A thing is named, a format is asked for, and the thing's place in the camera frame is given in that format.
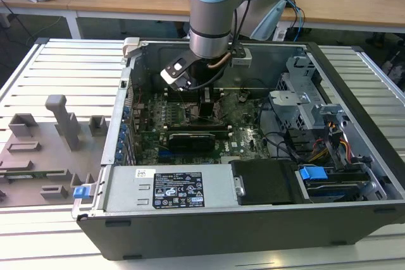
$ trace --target power supply label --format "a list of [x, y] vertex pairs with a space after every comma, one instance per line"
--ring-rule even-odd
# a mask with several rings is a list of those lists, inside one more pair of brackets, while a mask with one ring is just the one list
[[201, 172], [156, 173], [153, 185], [155, 209], [204, 207]]

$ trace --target copper pipe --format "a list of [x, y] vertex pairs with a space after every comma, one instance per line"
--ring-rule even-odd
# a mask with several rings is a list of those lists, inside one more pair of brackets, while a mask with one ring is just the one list
[[207, 68], [209, 69], [217, 69], [219, 68], [221, 65], [223, 65], [230, 57], [231, 57], [231, 53], [227, 52], [226, 55], [224, 57], [222, 57], [221, 60], [219, 60], [219, 62], [217, 62], [216, 64], [207, 64]]

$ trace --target red wire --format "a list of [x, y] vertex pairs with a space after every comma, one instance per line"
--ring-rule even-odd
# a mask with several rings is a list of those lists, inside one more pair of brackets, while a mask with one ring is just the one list
[[318, 142], [322, 142], [322, 141], [323, 141], [323, 139], [322, 139], [322, 138], [317, 139], [317, 140], [316, 140], [316, 142], [314, 143], [313, 148], [315, 149], [315, 147], [316, 147], [317, 143], [318, 143]]

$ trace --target blue latch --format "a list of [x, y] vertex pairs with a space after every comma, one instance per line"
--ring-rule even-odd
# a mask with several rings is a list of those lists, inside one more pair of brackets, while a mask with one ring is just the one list
[[76, 187], [73, 192], [73, 198], [75, 199], [89, 199], [90, 198], [90, 186]]
[[299, 170], [303, 180], [327, 180], [328, 175], [323, 167], [303, 167]]

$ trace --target sticker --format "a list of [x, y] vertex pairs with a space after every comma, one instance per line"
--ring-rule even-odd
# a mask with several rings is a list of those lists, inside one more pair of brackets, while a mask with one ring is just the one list
[[155, 209], [204, 207], [201, 172], [154, 174], [153, 207]]
[[137, 169], [135, 171], [135, 178], [153, 178], [155, 169]]
[[7, 179], [9, 180], [25, 180], [29, 178], [34, 178], [32, 175], [11, 175], [7, 176]]

